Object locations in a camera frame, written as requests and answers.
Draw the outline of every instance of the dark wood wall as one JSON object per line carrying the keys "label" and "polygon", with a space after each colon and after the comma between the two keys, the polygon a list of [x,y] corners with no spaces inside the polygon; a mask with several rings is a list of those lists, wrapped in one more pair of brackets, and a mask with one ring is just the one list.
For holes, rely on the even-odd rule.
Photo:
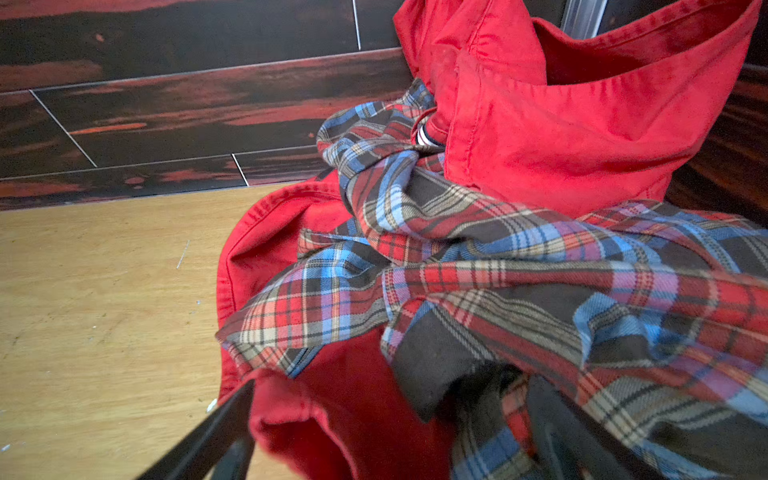
{"label": "dark wood wall", "polygon": [[0,2],[0,209],[301,180],[395,98],[402,0]]}

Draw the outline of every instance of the plaid shirt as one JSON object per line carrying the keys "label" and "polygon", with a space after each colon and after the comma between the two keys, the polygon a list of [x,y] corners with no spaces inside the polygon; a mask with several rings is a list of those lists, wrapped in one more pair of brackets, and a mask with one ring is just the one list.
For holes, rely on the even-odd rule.
{"label": "plaid shirt", "polygon": [[228,319],[217,337],[240,371],[295,376],[386,325],[422,418],[459,381],[453,478],[540,478],[533,374],[668,478],[763,474],[768,231],[650,200],[573,220],[460,187],[410,140],[433,106],[416,80],[320,129],[354,218],[304,230],[296,264]]}

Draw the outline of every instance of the wooden table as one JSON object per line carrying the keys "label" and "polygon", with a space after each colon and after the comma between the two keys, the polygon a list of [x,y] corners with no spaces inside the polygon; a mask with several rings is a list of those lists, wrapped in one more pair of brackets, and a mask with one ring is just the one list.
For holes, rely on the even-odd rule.
{"label": "wooden table", "polygon": [[0,477],[133,478],[203,420],[219,253],[275,189],[0,213]]}

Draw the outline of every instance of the red garment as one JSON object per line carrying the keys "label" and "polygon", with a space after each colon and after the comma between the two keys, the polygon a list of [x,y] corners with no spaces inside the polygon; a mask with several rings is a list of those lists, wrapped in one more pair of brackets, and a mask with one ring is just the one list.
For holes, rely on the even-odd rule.
{"label": "red garment", "polygon": [[663,200],[736,81],[760,0],[681,0],[574,40],[521,0],[406,0],[395,25],[435,95],[445,176],[571,217]]}
{"label": "red garment", "polygon": [[[217,275],[219,327],[296,262],[302,228],[327,231],[351,215],[336,173],[285,187],[251,207],[224,246]],[[250,431],[259,448],[307,478],[449,476],[452,425],[425,424],[400,393],[379,351],[383,326],[323,347],[296,379],[267,369],[242,379],[222,350],[220,402],[255,379]]]}

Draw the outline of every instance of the white speck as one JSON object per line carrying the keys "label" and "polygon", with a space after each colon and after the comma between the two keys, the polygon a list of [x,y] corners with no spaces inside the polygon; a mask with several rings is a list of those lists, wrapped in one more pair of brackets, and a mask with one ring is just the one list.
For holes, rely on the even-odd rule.
{"label": "white speck", "polygon": [[187,246],[184,248],[184,251],[181,252],[181,258],[179,259],[179,264],[176,265],[176,270],[179,270],[179,267],[181,266],[181,261],[184,260],[184,255],[187,254],[187,248],[190,247],[190,241],[187,240]]}

